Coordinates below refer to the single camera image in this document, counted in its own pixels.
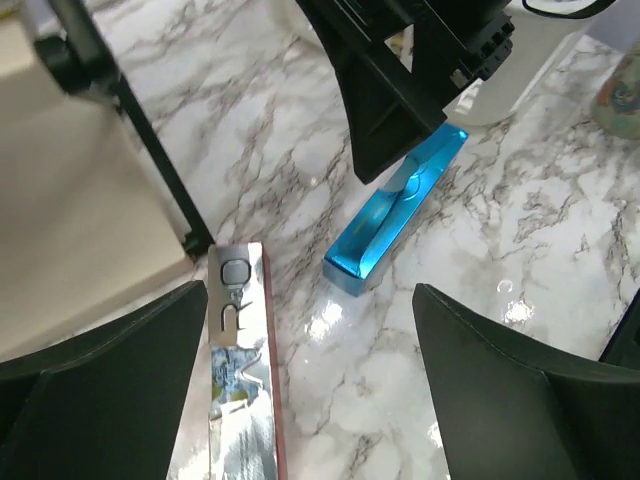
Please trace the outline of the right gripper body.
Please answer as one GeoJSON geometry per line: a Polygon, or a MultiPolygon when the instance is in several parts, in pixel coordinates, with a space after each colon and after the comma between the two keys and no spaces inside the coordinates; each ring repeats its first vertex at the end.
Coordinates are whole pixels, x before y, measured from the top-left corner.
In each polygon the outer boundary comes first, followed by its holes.
{"type": "Polygon", "coordinates": [[[410,73],[441,99],[489,79],[510,55],[505,1],[299,1],[332,64],[361,62],[396,88],[403,64],[387,41],[413,31],[410,73]]]}

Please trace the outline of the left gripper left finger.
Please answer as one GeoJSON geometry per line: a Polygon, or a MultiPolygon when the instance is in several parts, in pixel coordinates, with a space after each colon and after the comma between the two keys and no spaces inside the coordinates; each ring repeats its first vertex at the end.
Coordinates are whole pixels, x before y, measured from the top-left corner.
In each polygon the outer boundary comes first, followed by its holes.
{"type": "Polygon", "coordinates": [[[191,281],[1,365],[4,479],[163,479],[207,308],[191,281]]]}

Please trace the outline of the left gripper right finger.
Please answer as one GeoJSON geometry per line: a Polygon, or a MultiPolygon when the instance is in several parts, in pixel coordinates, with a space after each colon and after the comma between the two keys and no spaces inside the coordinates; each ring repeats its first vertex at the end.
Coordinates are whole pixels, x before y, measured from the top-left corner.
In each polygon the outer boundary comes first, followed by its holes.
{"type": "Polygon", "coordinates": [[[639,305],[598,360],[556,349],[420,284],[412,306],[455,479],[635,479],[639,305]]]}

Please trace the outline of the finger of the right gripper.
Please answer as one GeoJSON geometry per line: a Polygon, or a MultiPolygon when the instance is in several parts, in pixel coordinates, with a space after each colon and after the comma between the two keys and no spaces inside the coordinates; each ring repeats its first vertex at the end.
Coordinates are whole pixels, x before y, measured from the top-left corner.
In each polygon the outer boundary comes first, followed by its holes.
{"type": "Polygon", "coordinates": [[[320,28],[319,38],[342,95],[354,172],[369,184],[432,135],[445,115],[385,43],[359,50],[333,27],[320,28]]]}

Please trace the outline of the blue metallic toothpaste box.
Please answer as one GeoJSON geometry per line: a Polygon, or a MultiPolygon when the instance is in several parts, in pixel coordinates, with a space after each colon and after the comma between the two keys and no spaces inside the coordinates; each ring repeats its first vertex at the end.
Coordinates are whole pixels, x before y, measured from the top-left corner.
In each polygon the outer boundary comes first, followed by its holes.
{"type": "Polygon", "coordinates": [[[351,296],[361,295],[467,139],[465,130],[444,124],[411,150],[329,247],[324,277],[351,296]]]}

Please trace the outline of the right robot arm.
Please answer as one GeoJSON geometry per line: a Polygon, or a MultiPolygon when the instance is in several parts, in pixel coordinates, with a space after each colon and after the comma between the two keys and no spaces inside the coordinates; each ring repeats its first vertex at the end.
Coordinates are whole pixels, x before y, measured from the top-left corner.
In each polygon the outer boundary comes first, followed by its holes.
{"type": "Polygon", "coordinates": [[[334,68],[356,176],[371,183],[445,122],[514,114],[603,1],[303,1],[334,68]]]}

